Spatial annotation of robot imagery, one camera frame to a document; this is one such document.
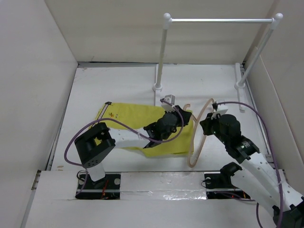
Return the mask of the yellow-green trousers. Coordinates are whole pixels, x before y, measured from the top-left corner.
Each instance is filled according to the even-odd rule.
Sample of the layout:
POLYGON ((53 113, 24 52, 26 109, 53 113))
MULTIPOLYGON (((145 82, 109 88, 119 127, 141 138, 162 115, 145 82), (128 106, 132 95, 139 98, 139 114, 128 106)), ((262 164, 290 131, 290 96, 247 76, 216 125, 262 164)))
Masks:
MULTIPOLYGON (((123 124, 139 129, 156 122, 163 117, 165 111, 162 107, 128 104, 128 103, 106 103, 99 110, 96 119, 112 118, 123 124)), ((187 155, 193 135, 194 121, 191 118, 177 139, 172 142, 160 144, 153 148, 143 149, 138 147, 130 147, 130 150, 139 150, 146 157, 157 157, 166 155, 187 155)))

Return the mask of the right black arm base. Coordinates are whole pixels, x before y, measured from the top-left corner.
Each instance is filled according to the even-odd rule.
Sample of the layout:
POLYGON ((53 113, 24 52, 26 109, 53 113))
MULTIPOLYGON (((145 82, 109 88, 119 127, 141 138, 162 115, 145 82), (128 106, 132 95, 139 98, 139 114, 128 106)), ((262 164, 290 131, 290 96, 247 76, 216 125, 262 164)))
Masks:
POLYGON ((207 199, 236 199, 239 201, 251 201, 251 197, 241 189, 232 185, 231 177, 241 167, 234 162, 223 166, 220 171, 204 173, 201 186, 205 188, 207 199))

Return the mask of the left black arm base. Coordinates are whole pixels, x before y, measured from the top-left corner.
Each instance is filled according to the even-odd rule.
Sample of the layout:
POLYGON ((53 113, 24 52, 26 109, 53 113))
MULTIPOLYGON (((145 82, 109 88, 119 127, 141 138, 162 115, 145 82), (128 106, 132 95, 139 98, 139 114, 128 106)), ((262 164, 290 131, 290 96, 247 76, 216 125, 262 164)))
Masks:
POLYGON ((120 199, 120 173, 107 173, 99 181, 92 181, 85 171, 79 171, 76 199, 80 200, 119 200, 120 199))

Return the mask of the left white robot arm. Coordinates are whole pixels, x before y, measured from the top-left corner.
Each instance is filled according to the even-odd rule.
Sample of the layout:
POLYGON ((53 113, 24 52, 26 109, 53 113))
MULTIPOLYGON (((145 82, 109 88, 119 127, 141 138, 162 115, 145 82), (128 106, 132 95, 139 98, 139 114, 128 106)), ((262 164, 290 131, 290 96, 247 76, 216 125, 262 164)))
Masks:
POLYGON ((171 142, 169 137, 188 125, 192 113, 178 105, 165 111, 162 118, 143 128, 132 129, 118 120, 105 118, 75 138, 82 167, 89 175, 89 182, 95 188, 105 185, 106 177, 102 161, 114 148, 149 149, 171 142))

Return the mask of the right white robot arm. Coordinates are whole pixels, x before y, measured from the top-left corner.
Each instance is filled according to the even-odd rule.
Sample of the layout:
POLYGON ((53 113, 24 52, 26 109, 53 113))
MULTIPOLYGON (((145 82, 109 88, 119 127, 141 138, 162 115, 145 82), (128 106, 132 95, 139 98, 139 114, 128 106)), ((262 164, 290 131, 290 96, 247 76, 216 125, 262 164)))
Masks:
POLYGON ((214 135, 235 159, 220 169, 220 183, 243 190, 273 217, 280 228, 304 226, 304 197, 269 164, 259 148, 242 135, 240 122, 231 114, 207 114, 200 121, 204 135, 214 135))

